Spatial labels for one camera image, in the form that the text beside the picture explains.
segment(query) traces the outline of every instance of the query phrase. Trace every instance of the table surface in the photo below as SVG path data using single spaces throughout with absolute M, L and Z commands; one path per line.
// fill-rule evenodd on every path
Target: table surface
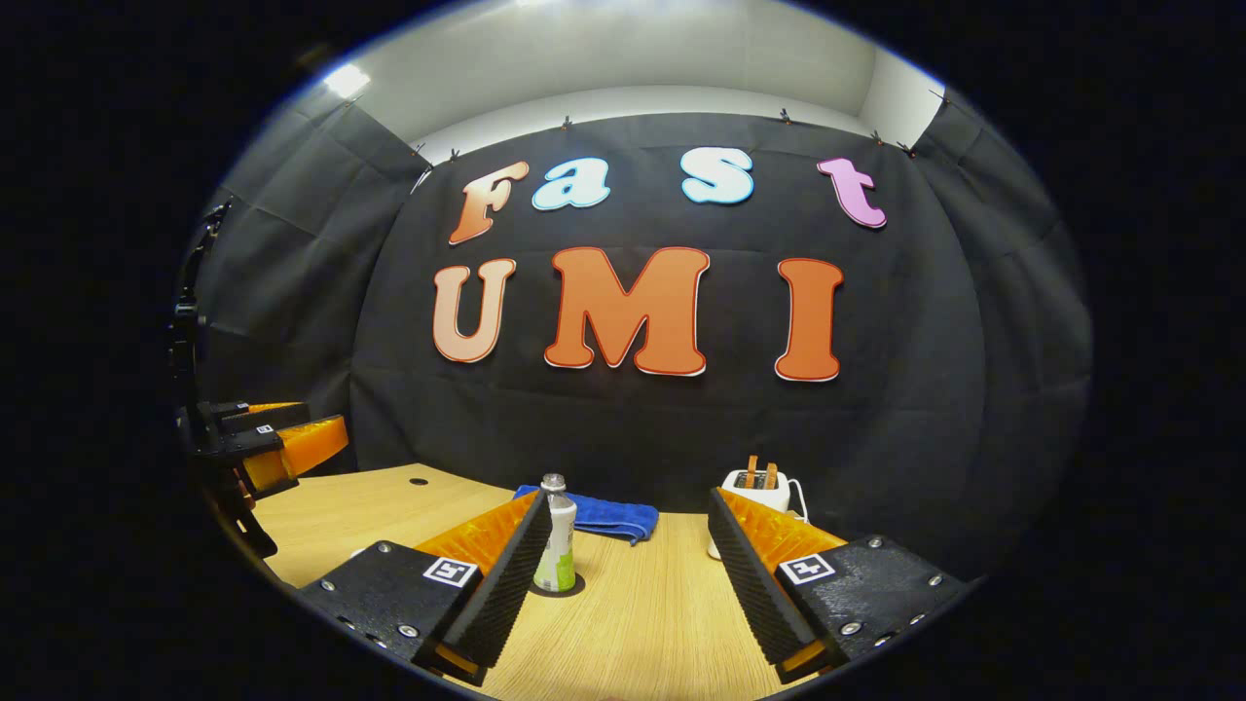
M 360 548 L 378 540 L 414 547 L 512 494 L 406 466 L 303 478 L 260 501 L 255 518 L 279 548 L 268 565 L 304 586 Z M 577 530 L 572 552 L 584 590 L 530 593 L 477 691 L 502 701 L 743 701 L 815 679 L 779 684 L 708 545 L 705 514 L 663 513 L 653 537 L 635 547 Z

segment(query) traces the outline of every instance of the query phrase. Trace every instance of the bottle cap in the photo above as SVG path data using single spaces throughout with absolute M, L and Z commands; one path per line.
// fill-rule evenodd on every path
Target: bottle cap
M 561 474 L 549 473 L 541 478 L 541 488 L 546 492 L 564 492 L 567 489 L 567 481 L 562 479 Z

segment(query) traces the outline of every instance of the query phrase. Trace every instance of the plastic bottle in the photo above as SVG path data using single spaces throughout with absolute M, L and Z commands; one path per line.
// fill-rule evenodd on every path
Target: plastic bottle
M 547 474 L 541 488 L 549 493 L 549 517 L 553 530 L 541 554 L 541 564 L 532 576 L 533 584 L 546 591 L 567 591 L 576 586 L 576 567 L 571 558 L 571 535 L 576 527 L 576 503 L 563 494 L 567 483 L 559 474 Z

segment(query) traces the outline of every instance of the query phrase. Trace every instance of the ceiling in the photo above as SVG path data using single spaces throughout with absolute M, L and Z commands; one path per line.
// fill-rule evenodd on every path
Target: ceiling
M 602 87 L 687 85 L 856 116 L 875 45 L 773 0 L 485 0 L 454 5 L 351 57 L 358 98 L 411 142 L 510 105 Z

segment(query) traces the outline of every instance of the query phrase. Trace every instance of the blue towel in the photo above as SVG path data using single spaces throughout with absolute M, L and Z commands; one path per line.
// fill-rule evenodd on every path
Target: blue towel
M 515 492 L 512 499 L 518 499 L 537 489 L 540 488 L 525 484 Z M 579 497 L 569 492 L 563 494 L 576 504 L 576 530 L 623 535 L 630 538 L 632 545 L 635 545 L 638 540 L 649 540 L 649 535 L 658 525 L 658 510 L 653 507 L 619 504 L 592 497 Z

